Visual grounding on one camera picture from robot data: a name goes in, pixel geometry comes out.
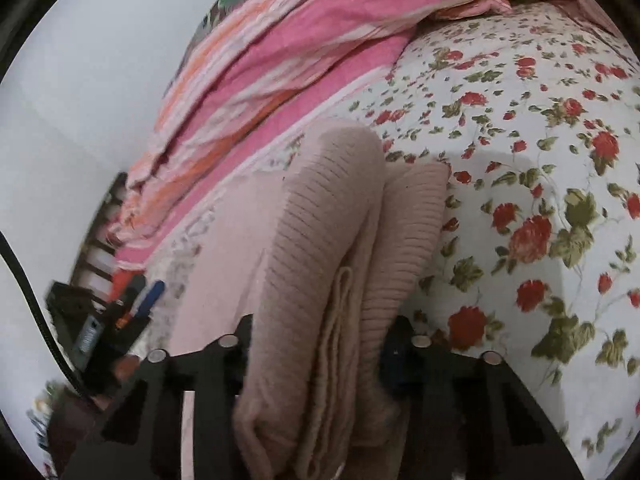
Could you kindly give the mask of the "person's left hand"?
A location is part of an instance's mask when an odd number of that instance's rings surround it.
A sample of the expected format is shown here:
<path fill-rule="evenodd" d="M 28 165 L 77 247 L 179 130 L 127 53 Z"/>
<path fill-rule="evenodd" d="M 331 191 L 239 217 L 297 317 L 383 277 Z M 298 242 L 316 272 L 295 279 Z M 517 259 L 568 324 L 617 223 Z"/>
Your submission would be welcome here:
<path fill-rule="evenodd" d="M 138 356 L 126 354 L 119 360 L 116 360 L 112 366 L 112 375 L 116 382 L 122 386 L 137 370 L 141 360 Z M 112 397 L 107 394 L 100 394 L 92 398 L 100 411 L 105 411 L 111 404 Z"/>

